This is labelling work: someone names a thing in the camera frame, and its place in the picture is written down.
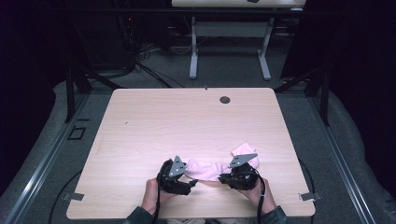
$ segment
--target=white desk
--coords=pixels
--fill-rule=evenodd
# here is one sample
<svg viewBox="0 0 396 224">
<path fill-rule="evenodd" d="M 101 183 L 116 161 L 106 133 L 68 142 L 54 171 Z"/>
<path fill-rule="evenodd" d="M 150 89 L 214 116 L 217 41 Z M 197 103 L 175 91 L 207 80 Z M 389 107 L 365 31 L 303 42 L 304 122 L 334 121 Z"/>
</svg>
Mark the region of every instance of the white desk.
<svg viewBox="0 0 396 224">
<path fill-rule="evenodd" d="M 223 104 L 219 98 L 228 96 Z M 110 99 L 67 216 L 126 218 L 141 204 L 146 181 L 176 155 L 229 164 L 248 142 L 276 203 L 292 217 L 315 213 L 282 113 L 271 89 L 117 90 Z M 161 218 L 255 217 L 242 194 L 220 182 L 199 181 L 188 196 L 161 208 Z"/>
<path fill-rule="evenodd" d="M 257 3 L 251 3 L 247 0 L 172 0 L 172 7 L 259 7 L 275 9 L 303 7 L 304 4 L 305 0 L 260 0 Z M 265 53 L 271 37 L 273 23 L 274 19 L 270 19 L 268 22 L 201 22 L 196 21 L 193 17 L 191 22 L 190 78 L 197 78 L 197 36 L 242 36 L 263 38 L 262 47 L 257 53 L 264 80 L 271 80 Z"/>
</svg>

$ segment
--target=dark sleeve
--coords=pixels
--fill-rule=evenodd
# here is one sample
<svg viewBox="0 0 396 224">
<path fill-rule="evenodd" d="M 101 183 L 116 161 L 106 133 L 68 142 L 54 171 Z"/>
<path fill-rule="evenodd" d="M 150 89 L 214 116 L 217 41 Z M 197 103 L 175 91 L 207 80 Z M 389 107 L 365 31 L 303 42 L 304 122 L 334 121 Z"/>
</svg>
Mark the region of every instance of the dark sleeve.
<svg viewBox="0 0 396 224">
<path fill-rule="evenodd" d="M 262 216 L 262 224 L 286 224 L 288 218 L 283 209 L 278 206 L 276 209 Z"/>
<path fill-rule="evenodd" d="M 137 206 L 123 224 L 151 224 L 153 216 L 144 208 Z"/>
</svg>

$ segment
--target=folded pink towel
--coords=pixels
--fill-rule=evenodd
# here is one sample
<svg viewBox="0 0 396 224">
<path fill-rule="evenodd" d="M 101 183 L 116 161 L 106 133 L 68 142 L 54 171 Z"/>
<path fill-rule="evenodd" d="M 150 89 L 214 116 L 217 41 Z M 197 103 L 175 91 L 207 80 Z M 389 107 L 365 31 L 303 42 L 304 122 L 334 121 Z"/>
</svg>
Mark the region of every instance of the folded pink towel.
<svg viewBox="0 0 396 224">
<path fill-rule="evenodd" d="M 255 152 L 255 148 L 251 147 L 248 143 L 242 144 L 240 147 L 232 151 L 233 155 L 245 155 Z M 258 157 L 248 161 L 253 167 L 257 168 L 260 164 Z M 197 161 L 194 159 L 189 160 L 187 163 L 187 172 L 184 174 L 192 179 L 206 180 L 206 181 L 219 181 L 218 177 L 221 174 L 229 174 L 231 169 L 228 168 L 229 164 L 209 163 L 205 161 Z"/>
</svg>

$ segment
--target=hand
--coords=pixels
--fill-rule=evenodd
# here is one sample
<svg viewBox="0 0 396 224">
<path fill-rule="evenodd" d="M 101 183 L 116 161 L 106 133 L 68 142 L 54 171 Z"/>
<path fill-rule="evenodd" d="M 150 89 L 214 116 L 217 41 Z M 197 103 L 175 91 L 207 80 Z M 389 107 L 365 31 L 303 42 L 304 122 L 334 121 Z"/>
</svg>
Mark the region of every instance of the hand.
<svg viewBox="0 0 396 224">
<path fill-rule="evenodd" d="M 276 209 L 276 203 L 274 200 L 274 196 L 272 195 L 270 186 L 268 184 L 268 180 L 264 178 L 263 180 L 265 184 L 265 197 L 264 197 L 264 203 L 262 204 L 262 213 L 267 214 L 272 210 Z M 257 179 L 256 187 L 254 187 L 254 189 L 249 189 L 249 190 L 239 189 L 238 192 L 245 195 L 254 204 L 254 206 L 256 207 L 259 206 L 259 200 L 260 197 L 262 196 L 262 185 L 260 183 L 260 179 Z"/>
<path fill-rule="evenodd" d="M 150 179 L 146 182 L 145 196 L 143 197 L 142 208 L 148 211 L 150 214 L 154 214 L 156 209 L 158 196 L 158 182 L 156 178 Z M 160 192 L 160 203 L 166 203 L 169 199 L 177 196 L 161 190 Z"/>
</svg>

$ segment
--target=person's left hand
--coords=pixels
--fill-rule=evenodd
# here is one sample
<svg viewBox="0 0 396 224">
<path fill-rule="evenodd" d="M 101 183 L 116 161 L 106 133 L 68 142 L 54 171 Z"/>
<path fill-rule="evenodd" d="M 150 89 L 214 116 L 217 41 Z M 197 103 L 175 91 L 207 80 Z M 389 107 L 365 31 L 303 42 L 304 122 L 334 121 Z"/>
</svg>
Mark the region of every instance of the person's left hand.
<svg viewBox="0 0 396 224">
<path fill-rule="evenodd" d="M 146 182 L 145 196 L 143 197 L 142 208 L 150 214 L 154 214 L 156 209 L 158 196 L 158 182 L 156 178 L 150 179 Z M 176 194 L 168 193 L 163 190 L 160 192 L 160 203 L 166 203 L 169 199 L 177 196 Z"/>
</svg>

